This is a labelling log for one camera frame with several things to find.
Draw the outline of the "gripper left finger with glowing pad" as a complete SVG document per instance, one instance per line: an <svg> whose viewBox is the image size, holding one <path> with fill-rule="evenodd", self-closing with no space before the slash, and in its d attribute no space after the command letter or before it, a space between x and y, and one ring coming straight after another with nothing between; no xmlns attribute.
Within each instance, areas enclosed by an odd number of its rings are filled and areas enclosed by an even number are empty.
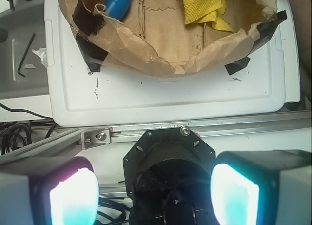
<svg viewBox="0 0 312 225"><path fill-rule="evenodd" d="M99 185L85 157L0 158L2 225L92 225Z"/></svg>

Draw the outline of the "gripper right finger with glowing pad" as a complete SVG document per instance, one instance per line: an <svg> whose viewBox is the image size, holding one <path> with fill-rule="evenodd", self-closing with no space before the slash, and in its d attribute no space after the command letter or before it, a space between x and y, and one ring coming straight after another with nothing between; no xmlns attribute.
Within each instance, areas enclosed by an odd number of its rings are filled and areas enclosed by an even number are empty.
<svg viewBox="0 0 312 225"><path fill-rule="evenodd" d="M210 192L221 225L310 225L312 154L224 151L217 156Z"/></svg>

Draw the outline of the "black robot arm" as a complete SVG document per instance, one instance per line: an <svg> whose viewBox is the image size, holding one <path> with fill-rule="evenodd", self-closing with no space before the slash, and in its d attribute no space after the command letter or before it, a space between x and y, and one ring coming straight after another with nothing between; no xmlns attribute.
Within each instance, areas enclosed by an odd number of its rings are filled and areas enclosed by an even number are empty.
<svg viewBox="0 0 312 225"><path fill-rule="evenodd" d="M3 156L3 225L309 225L312 154L224 151L194 132L146 131L123 158L132 207L100 196L85 157Z"/></svg>

